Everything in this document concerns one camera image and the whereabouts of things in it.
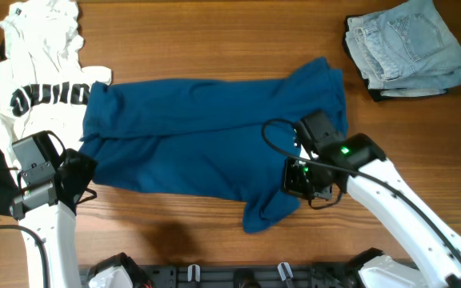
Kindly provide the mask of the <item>teal blue polo shirt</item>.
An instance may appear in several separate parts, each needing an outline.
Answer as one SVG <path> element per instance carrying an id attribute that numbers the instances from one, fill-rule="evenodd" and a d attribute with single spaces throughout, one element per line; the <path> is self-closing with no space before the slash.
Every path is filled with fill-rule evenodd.
<path id="1" fill-rule="evenodd" d="M 322 110 L 347 132 L 343 73 L 317 58 L 280 79 L 95 83 L 81 152 L 94 182 L 141 193 L 243 202 L 243 229 L 269 229 L 299 208 L 281 190 L 291 123 Z"/>

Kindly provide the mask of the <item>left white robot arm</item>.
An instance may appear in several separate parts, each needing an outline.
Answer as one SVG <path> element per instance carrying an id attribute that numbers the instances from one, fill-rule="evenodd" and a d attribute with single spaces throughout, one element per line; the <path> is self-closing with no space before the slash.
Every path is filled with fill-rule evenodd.
<path id="1" fill-rule="evenodd" d="M 151 278 L 124 253 L 81 274 L 75 249 L 77 207 L 97 197 L 88 187 L 97 163 L 54 146 L 56 141 L 45 130 L 12 145 L 21 169 L 10 214 L 25 241 L 30 286 L 151 288 Z"/>

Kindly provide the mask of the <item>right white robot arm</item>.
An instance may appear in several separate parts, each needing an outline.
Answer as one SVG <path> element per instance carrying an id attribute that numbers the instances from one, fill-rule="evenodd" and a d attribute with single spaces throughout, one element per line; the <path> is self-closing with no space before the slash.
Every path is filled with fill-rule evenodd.
<path id="1" fill-rule="evenodd" d="M 367 208 L 414 263 L 371 248 L 347 263 L 343 286 L 461 287 L 461 236 L 406 184 L 374 141 L 365 134 L 344 138 L 322 111 L 288 125 L 305 154 L 286 154 L 283 191 L 333 206 L 341 199 L 331 192 L 337 186 Z"/>

